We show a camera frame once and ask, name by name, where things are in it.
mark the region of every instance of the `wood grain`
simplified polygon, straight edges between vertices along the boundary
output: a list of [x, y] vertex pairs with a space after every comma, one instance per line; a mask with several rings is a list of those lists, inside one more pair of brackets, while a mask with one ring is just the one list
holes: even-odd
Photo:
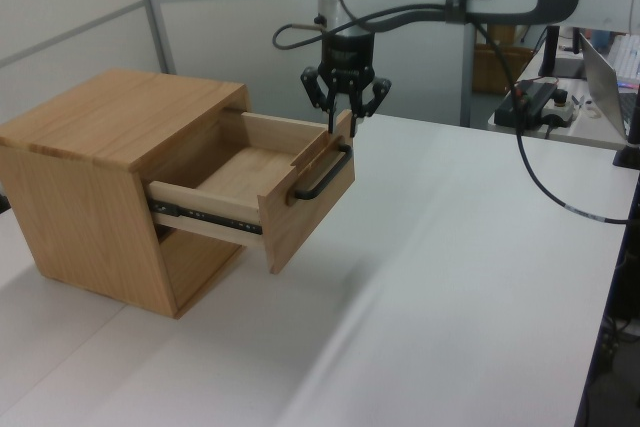
[[173, 316], [177, 307], [135, 174], [0, 147], [0, 178], [40, 272]]
[[223, 197], [163, 182], [152, 182], [145, 188], [145, 191], [151, 199], [169, 202], [185, 209], [198, 210], [250, 224], [260, 223], [256, 202], [243, 202], [233, 197]]
[[[350, 113], [343, 112], [336, 122], [334, 136], [349, 138]], [[314, 200], [287, 205], [287, 198], [298, 180], [298, 172], [288, 174], [269, 194], [258, 197], [262, 217], [265, 250], [272, 273], [279, 273], [329, 213], [342, 194], [355, 180], [353, 159]]]
[[110, 70], [0, 126], [0, 145], [140, 171], [194, 124], [246, 110], [247, 96], [242, 84]]
[[198, 186], [198, 190], [231, 197], [258, 207], [258, 195], [270, 192], [295, 169], [295, 156], [285, 152], [245, 147]]
[[230, 109], [221, 112], [220, 126], [228, 142], [293, 155], [326, 131], [320, 124]]
[[228, 264], [233, 264], [243, 249], [229, 242], [176, 230], [162, 241], [160, 250], [181, 312], [194, 296], [209, 290], [214, 276], [220, 280], [219, 274], [230, 271], [232, 266]]
[[252, 234], [238, 229], [224, 227], [218, 224], [203, 222], [191, 217], [172, 217], [164, 214], [151, 214], [156, 224], [166, 225], [174, 229], [184, 230], [214, 239], [232, 242], [234, 244], [245, 245], [247, 247], [264, 248], [264, 240], [261, 235]]

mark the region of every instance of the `cabinet side panel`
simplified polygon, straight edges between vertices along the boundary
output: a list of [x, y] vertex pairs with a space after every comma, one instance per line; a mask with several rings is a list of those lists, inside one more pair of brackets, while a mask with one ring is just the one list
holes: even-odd
[[175, 314], [137, 175], [0, 147], [0, 179], [44, 276]]

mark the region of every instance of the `black wire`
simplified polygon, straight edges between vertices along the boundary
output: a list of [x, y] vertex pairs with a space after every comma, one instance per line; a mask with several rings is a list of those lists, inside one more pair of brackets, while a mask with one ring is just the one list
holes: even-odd
[[536, 42], [535, 47], [533, 48], [534, 52], [538, 52], [540, 50], [540, 48], [542, 47], [542, 44], [544, 43], [545, 40], [547, 40], [547, 29], [549, 27], [545, 27], [544, 30], [542, 31], [542, 33], [540, 34], [540, 37], [538, 37], [538, 41]]
[[324, 40], [329, 37], [333, 37], [337, 33], [342, 32], [343, 30], [349, 29], [351, 27], [361, 27], [366, 30], [367, 29], [367, 26], [365, 25], [366, 22], [373, 19], [378, 19], [380, 17], [387, 17], [389, 15], [399, 14], [401, 12], [416, 11], [416, 10], [444, 11], [444, 6], [438, 5], [438, 4], [411, 4], [411, 5], [403, 5], [401, 7], [394, 7], [392, 9], [381, 10], [379, 12], [374, 12], [372, 14], [365, 15], [364, 17], [359, 17], [357, 19], [354, 19], [334, 29], [325, 31], [316, 37], [312, 37], [310, 39], [303, 40], [300, 42], [295, 42], [293, 44], [282, 45], [278, 43], [278, 37], [280, 36], [280, 34], [285, 30], [295, 28], [296, 26], [296, 24], [286, 24], [275, 31], [275, 33], [273, 34], [273, 37], [271, 38], [271, 43], [278, 50], [293, 50], [299, 47], [304, 47], [307, 45], [314, 44], [320, 40]]
[[589, 427], [589, 392], [588, 388], [584, 388], [584, 427]]
[[482, 34], [482, 36], [486, 39], [487, 43], [491, 46], [491, 48], [493, 49], [494, 53], [496, 54], [496, 57], [498, 57], [498, 60], [499, 60], [500, 64], [502, 65], [502, 69], [504, 71], [505, 77], [507, 78], [507, 82], [509, 84], [509, 92], [511, 94], [511, 103], [512, 103], [512, 106], [513, 106], [514, 115], [516, 117], [516, 140], [518, 142], [518, 150], [520, 151], [520, 157], [522, 157], [522, 162], [524, 163], [524, 166], [527, 169], [527, 172], [529, 173], [529, 177], [531, 177], [531, 180], [533, 180], [533, 183], [536, 184], [536, 186], [547, 197], [549, 197], [549, 199], [551, 199], [553, 202], [558, 204], [560, 207], [568, 210], [569, 212], [572, 212], [574, 214], [580, 215], [582, 217], [586, 217], [587, 219], [596, 220], [598, 222], [604, 222], [605, 224], [628, 225], [628, 226], [633, 226], [633, 227], [640, 226], [640, 219], [635, 219], [635, 220], [632, 220], [632, 219], [610, 219], [608, 217], [601, 217], [601, 216], [590, 214], [590, 213], [585, 212], [583, 210], [577, 209], [577, 208], [567, 204], [566, 202], [560, 200], [555, 195], [553, 195], [542, 184], [542, 182], [540, 182], [540, 180], [536, 176], [535, 172], [533, 171], [533, 168], [531, 167], [531, 164], [529, 163], [529, 159], [527, 157], [527, 154], [526, 154], [526, 152], [524, 150], [524, 145], [523, 145], [523, 142], [522, 142], [522, 134], [524, 133], [524, 125], [523, 125], [524, 113], [521, 111], [521, 109], [518, 106], [516, 87], [515, 87], [515, 83], [513, 81], [513, 76], [511, 75], [511, 71], [509, 70], [509, 65], [507, 64], [507, 60], [505, 59], [500, 47], [498, 47], [498, 45], [495, 43], [495, 41], [487, 33], [487, 31], [482, 27], [480, 22], [478, 22], [473, 17], [470, 18], [470, 22], [475, 26], [475, 28], [478, 30], [478, 32], [480, 32]]
[[551, 123], [549, 124], [549, 128], [547, 129], [547, 133], [544, 134], [544, 140], [549, 140], [549, 134], [551, 134], [551, 131], [555, 128], [556, 128], [555, 122], [551, 121]]

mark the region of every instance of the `white table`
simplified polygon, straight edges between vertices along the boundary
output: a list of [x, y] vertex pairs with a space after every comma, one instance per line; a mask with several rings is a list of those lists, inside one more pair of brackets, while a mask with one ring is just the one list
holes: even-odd
[[[561, 50], [562, 47], [566, 47], [570, 42], [566, 39], [560, 39], [558, 42], [558, 51], [556, 58], [558, 59], [582, 59], [582, 53], [573, 54]], [[535, 79], [538, 77], [538, 71], [542, 65], [542, 59], [544, 57], [544, 45], [533, 57], [527, 68], [524, 70], [518, 80], [523, 79]], [[575, 96], [580, 100], [584, 96], [585, 105], [577, 110], [577, 115], [574, 121], [569, 127], [558, 127], [551, 131], [549, 139], [558, 140], [561, 142], [570, 142], [574, 144], [590, 145], [593, 147], [600, 147], [603, 149], [619, 150], [626, 145], [625, 139], [622, 138], [620, 133], [616, 130], [611, 122], [602, 114], [595, 103], [586, 105], [586, 102], [591, 100], [589, 94], [589, 88], [587, 82], [579, 79], [558, 79], [558, 88], [566, 90], [569, 93], [569, 99], [571, 96]], [[536, 80], [536, 82], [555, 82], [555, 77], [547, 77]], [[633, 92], [629, 89], [621, 89], [620, 92]], [[592, 109], [592, 112], [587, 111], [587, 107]], [[514, 133], [514, 129], [509, 127], [503, 127], [495, 123], [495, 114], [492, 114], [487, 121], [487, 130], [493, 132]], [[527, 130], [526, 136], [544, 138], [547, 133], [548, 127], [542, 125], [536, 129]]]
[[[613, 152], [525, 145], [628, 214]], [[40, 277], [0, 216], [0, 426], [572, 426], [624, 229], [509, 135], [378, 116], [356, 171], [281, 275], [248, 252], [179, 321]]]

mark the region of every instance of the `drawer handle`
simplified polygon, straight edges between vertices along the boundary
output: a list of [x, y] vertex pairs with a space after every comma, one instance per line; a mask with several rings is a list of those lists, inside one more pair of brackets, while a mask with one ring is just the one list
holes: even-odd
[[344, 168], [345, 165], [349, 163], [351, 158], [353, 157], [353, 149], [349, 144], [339, 144], [338, 151], [342, 152], [344, 155], [342, 158], [336, 162], [336, 164], [331, 167], [331, 170], [327, 172], [320, 181], [315, 185], [313, 189], [302, 190], [296, 189], [293, 192], [293, 195], [296, 199], [299, 200], [313, 200], [318, 197], [322, 191], [329, 185], [329, 183], [335, 178], [336, 175], [340, 173], [340, 171]]

